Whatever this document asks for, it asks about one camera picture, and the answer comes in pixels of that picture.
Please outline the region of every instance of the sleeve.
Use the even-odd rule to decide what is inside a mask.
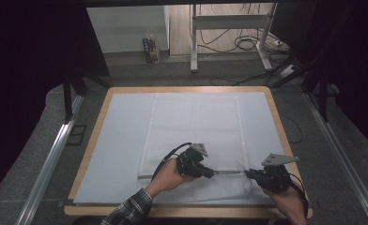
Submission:
[[[101,225],[129,225],[137,224],[145,218],[152,206],[152,198],[141,188],[135,195],[121,203]]]

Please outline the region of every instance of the gray floor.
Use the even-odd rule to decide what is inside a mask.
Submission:
[[[114,86],[232,85],[233,81],[264,72],[256,55],[201,56],[198,73],[190,73],[189,57],[164,57],[158,65],[145,64],[144,58],[136,54],[125,57],[129,63],[121,57],[119,54],[106,56],[111,77],[103,79]],[[242,85],[262,85],[266,78]],[[309,221],[314,225],[368,224],[368,217],[300,91],[301,82],[302,78],[297,78],[282,88],[273,89],[272,94],[294,155],[300,157],[299,171],[314,209]],[[94,82],[86,80],[86,83],[89,92],[84,96],[76,121],[76,125],[87,126],[84,140],[78,145],[65,146],[32,224],[70,224],[75,219],[64,214],[63,205],[107,92]],[[61,86],[48,94],[46,102],[37,128],[0,185],[0,224],[13,224],[17,220],[63,123]],[[328,104],[330,125],[368,187],[368,142],[336,106],[334,98]],[[69,140],[69,143],[75,142],[74,138]]]

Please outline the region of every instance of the wooden table frame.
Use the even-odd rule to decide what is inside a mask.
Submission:
[[[94,126],[89,143],[84,153],[79,171],[72,185],[68,201],[72,202],[78,191],[79,185],[84,178],[91,156],[96,146],[97,139],[105,116],[109,109],[112,96],[114,94],[124,93],[231,93],[231,92],[264,92],[271,110],[275,127],[277,128],[284,153],[287,156],[293,156],[289,142],[284,132],[280,116],[275,106],[271,92],[264,86],[169,86],[169,87],[113,87],[109,89],[107,96],[102,104],[99,117]],[[300,174],[296,163],[289,164],[291,172],[299,179]],[[107,216],[114,209],[111,205],[66,205],[65,213],[71,216]],[[309,217],[312,216],[313,210],[309,208]],[[224,205],[224,206],[153,206],[149,218],[283,218],[284,216],[276,209],[267,206],[249,206],[249,205]]]

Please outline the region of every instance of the human hand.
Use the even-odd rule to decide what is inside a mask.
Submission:
[[[171,190],[177,188],[184,182],[192,181],[197,177],[181,175],[177,171],[176,159],[170,158],[164,163],[158,174],[146,187],[146,192],[155,198],[164,190]]]
[[[262,189],[265,194],[269,195],[278,210],[289,219],[291,224],[307,224],[300,195],[292,187],[279,193],[274,193],[265,188]]]

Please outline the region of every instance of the camera rig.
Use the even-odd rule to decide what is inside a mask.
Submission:
[[[290,177],[292,174],[289,173],[284,166],[286,163],[298,160],[298,157],[270,154],[261,163],[262,166],[264,166],[263,170],[249,169],[248,171],[245,171],[245,174],[248,178],[255,180],[257,185],[259,185],[261,188],[268,189],[274,193],[279,193],[281,191],[287,190],[289,187],[292,187],[299,194],[303,203],[304,216],[307,217],[308,201],[305,195],[304,187],[301,189],[292,181]]]
[[[184,146],[188,145],[189,147],[187,150],[182,152],[180,155],[177,156],[177,171],[180,174],[190,175],[194,177],[207,177],[211,178],[215,172],[210,168],[202,165],[200,162],[204,160],[204,157],[207,157],[207,150],[205,149],[202,143],[191,143],[186,142],[181,144],[179,147],[173,149],[166,157],[163,158],[157,169],[155,170],[154,174],[152,175],[152,179],[158,174],[161,167],[164,163],[172,156],[176,155],[176,151]]]

